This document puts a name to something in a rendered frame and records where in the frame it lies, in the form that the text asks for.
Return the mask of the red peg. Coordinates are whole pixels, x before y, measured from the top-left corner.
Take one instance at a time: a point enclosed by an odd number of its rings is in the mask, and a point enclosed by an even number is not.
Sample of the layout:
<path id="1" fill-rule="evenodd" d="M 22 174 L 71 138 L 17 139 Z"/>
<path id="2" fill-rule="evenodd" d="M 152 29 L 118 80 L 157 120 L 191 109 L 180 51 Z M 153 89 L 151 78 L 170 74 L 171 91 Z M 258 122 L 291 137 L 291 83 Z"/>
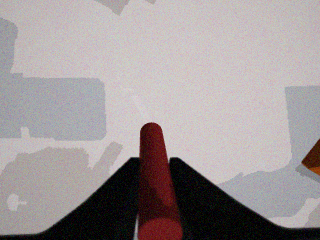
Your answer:
<path id="1" fill-rule="evenodd" d="M 162 128 L 146 123 L 140 130 L 138 240 L 180 240 L 182 225 Z"/>

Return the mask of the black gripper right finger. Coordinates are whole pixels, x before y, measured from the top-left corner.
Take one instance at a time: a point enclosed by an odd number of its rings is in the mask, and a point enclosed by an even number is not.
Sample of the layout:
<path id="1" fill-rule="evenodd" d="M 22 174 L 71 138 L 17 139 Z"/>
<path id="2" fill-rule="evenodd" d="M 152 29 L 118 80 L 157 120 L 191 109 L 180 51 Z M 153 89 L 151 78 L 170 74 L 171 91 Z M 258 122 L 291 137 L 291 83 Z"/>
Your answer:
<path id="1" fill-rule="evenodd" d="M 180 240 L 320 240 L 320 227 L 278 226 L 178 157 L 169 159 L 182 225 Z"/>

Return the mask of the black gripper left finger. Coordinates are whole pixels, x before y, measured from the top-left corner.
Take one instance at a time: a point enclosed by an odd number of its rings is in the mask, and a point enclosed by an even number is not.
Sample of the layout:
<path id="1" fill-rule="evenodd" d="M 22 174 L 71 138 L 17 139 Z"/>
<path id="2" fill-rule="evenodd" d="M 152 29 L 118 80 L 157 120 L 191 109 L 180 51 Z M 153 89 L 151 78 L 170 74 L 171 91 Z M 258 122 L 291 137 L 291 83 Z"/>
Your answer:
<path id="1" fill-rule="evenodd" d="M 0 235 L 0 240 L 134 240 L 140 158 L 129 158 L 89 198 L 38 234 Z"/>

